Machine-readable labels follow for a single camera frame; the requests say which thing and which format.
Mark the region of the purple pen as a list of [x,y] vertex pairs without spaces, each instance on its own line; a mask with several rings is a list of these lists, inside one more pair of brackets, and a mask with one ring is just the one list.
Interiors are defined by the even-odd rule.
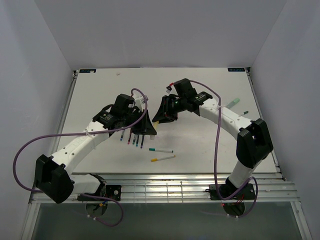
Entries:
[[144,145],[144,139],[145,139],[145,136],[142,135],[141,144],[140,144],[140,148],[141,148],[141,149],[143,148],[143,145]]

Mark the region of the red pen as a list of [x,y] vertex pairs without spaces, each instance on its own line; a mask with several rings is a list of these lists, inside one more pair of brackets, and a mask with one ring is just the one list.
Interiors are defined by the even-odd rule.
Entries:
[[130,132],[129,132],[129,137],[128,137],[128,141],[127,141],[127,144],[128,144],[128,145],[131,143],[131,138],[132,138],[132,131],[130,130]]

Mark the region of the light green marker cap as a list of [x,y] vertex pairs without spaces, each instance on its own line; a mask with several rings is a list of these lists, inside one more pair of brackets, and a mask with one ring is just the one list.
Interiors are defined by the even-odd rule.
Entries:
[[228,109],[231,109],[231,108],[233,108],[237,103],[239,103],[240,102],[240,99],[239,98],[235,98],[233,101],[231,101],[230,103],[228,103],[227,105],[226,105],[226,107],[228,108]]

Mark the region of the dark blue pen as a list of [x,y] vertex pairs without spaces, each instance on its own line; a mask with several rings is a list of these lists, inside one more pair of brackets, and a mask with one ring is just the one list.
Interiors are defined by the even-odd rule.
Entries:
[[139,138],[140,138],[140,135],[137,135],[136,137],[136,143],[135,143],[135,146],[138,147],[139,145]]

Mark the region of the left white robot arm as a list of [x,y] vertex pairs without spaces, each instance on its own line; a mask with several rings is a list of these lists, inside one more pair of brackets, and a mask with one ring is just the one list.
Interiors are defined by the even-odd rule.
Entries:
[[117,111],[102,109],[88,124],[82,135],[74,138],[50,156],[41,155],[35,164],[34,184],[55,203],[61,204],[70,195],[87,194],[95,200],[106,195],[106,181],[99,175],[73,175],[80,162],[99,144],[109,139],[116,129],[130,127],[135,135],[157,134],[149,112],[138,107]]

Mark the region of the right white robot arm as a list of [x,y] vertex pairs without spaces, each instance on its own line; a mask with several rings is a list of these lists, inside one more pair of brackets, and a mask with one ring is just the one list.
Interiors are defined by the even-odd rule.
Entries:
[[237,199],[244,193],[254,170],[274,149],[266,122],[251,120],[219,105],[210,94],[202,91],[193,95],[165,95],[152,122],[164,124],[178,119],[188,111],[217,124],[236,140],[237,163],[225,183],[216,186],[220,199]]

